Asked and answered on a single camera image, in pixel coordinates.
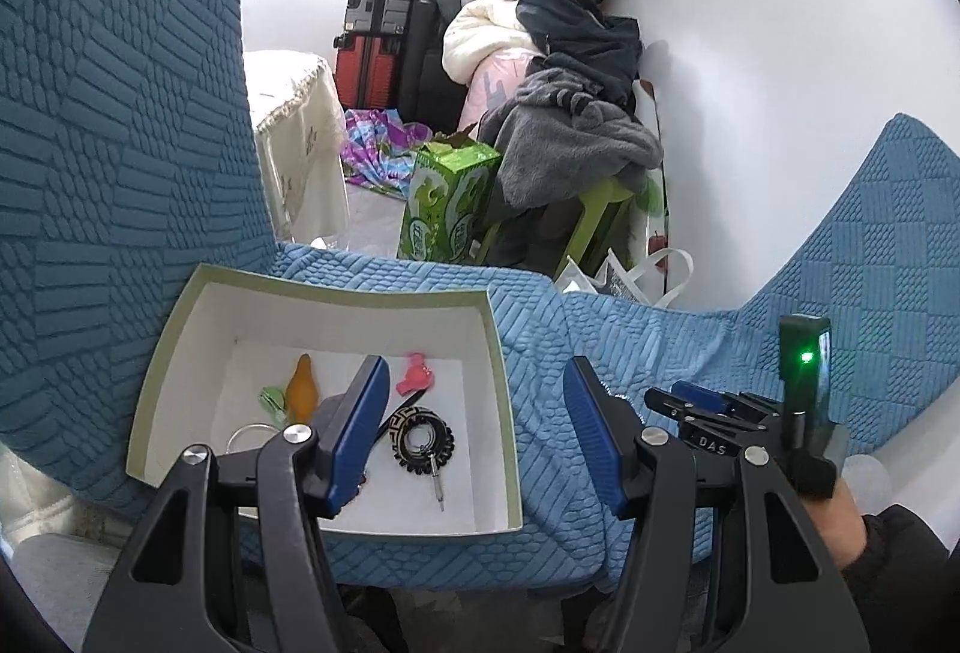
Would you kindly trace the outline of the person's right hand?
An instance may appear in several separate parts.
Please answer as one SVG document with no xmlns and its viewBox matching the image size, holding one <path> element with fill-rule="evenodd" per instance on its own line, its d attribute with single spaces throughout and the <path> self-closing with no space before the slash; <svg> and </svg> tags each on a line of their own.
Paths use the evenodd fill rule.
<svg viewBox="0 0 960 653">
<path fill-rule="evenodd" d="M 850 486 L 843 477 L 836 481 L 830 499 L 802 497 L 800 502 L 839 570 L 853 565 L 866 550 L 867 529 Z"/>
</svg>

